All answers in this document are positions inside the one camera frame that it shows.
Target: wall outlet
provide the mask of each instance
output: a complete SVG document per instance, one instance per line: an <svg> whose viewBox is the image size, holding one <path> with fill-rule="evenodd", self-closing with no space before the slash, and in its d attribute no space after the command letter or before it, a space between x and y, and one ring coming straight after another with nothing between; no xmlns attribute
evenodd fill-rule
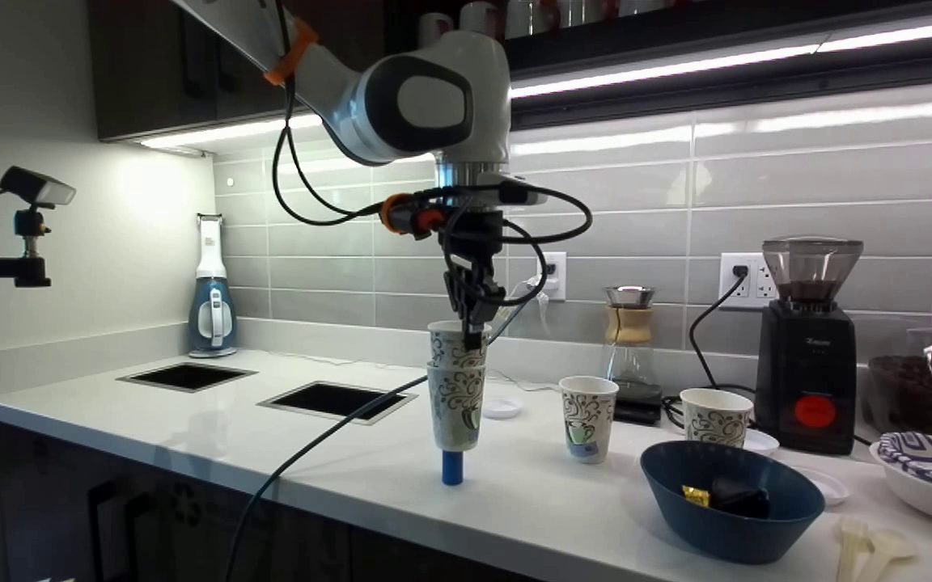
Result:
<svg viewBox="0 0 932 582"><path fill-rule="evenodd" d="M550 265L550 278L544 281L547 301L566 301L566 252L544 252L544 262Z"/></svg>
<svg viewBox="0 0 932 582"><path fill-rule="evenodd" d="M780 297L777 281L770 278L760 252L722 252L718 268L718 297L738 281L731 275L735 265L748 265L748 281L722 304L728 310L760 310Z"/></svg>

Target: kitchen counter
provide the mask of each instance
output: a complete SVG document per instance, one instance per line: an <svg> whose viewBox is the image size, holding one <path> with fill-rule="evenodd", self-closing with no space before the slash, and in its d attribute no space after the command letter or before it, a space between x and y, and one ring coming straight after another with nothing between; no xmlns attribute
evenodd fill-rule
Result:
<svg viewBox="0 0 932 582"><path fill-rule="evenodd" d="M252 491L337 420L262 401L311 382L388 391L421 375L411 365L246 349L207 365L252 375L204 391L120 382L175 362L184 359L0 391L0 424ZM838 514L851 514L896 527L919 546L919 559L890 579L932 579L932 521L900 504L871 462L780 453L796 469L845 482L851 498L825 511L780 563L735 566L699 556L660 521L638 456L676 437L673 430L615 424L608 462L576 466L563 446L553 391L489 375L485 394L511 394L524 414L482 420L460 488L440 485L440 449L421 385L395 411L350 424L304 456L272 501L534 579L832 579L832 527Z"/></svg>

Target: tile backsplash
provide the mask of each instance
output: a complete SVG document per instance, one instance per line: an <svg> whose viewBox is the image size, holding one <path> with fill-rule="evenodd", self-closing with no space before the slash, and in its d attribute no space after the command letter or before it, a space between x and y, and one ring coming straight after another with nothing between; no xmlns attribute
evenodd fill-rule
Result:
<svg viewBox="0 0 932 582"><path fill-rule="evenodd" d="M346 162L324 129L298 133L317 191L359 207L427 188L430 158L385 168ZM450 317L434 239L414 243L372 220L311 230L272 200L272 139L214 152L217 207L236 310L421 330ZM906 352L932 330L932 87L699 110L511 136L511 175L570 191L595 226L563 246L566 304L527 307L515 336L599 343L605 288L644 285L654 343L686 349L686 327L718 297L718 252L760 252L770 236L864 239L841 291L861 359ZM282 165L291 207L327 217ZM576 223L566 204L508 210L531 233ZM508 291L534 275L524 246L495 262ZM712 352L757 352L760 314L718 310L699 327Z"/></svg>

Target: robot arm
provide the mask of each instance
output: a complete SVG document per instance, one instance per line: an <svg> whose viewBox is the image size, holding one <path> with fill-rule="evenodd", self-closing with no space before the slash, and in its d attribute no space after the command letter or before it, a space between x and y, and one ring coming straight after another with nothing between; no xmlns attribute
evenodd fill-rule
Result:
<svg viewBox="0 0 932 582"><path fill-rule="evenodd" d="M437 191L385 204L382 220L398 233L427 236L417 217L440 230L447 294L466 346L482 346L505 291L495 285L492 255L502 249L498 204L505 197L508 61L495 39L447 32L437 45L388 55L369 71L350 71L317 45L307 23L275 0L175 0L207 29L223 36L275 87L311 107L343 155L362 165L437 152Z"/></svg>
<svg viewBox="0 0 932 582"><path fill-rule="evenodd" d="M317 45L307 23L288 13L278 19L272 0L175 3L262 68L269 84L294 78L294 97L362 165L421 152L450 165L505 165L508 65L502 45L485 36L450 32L434 49L388 55L356 74Z"/></svg>

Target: blue bowl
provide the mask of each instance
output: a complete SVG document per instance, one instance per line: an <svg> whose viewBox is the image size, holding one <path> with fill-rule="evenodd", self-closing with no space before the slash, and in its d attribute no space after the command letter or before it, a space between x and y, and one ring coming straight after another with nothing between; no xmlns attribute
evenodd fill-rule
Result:
<svg viewBox="0 0 932 582"><path fill-rule="evenodd" d="M728 563L777 563L825 508L806 475L735 446L670 440L644 449L641 469L670 530ZM764 491L767 514L748 517L683 498L683 485L712 488L715 479Z"/></svg>

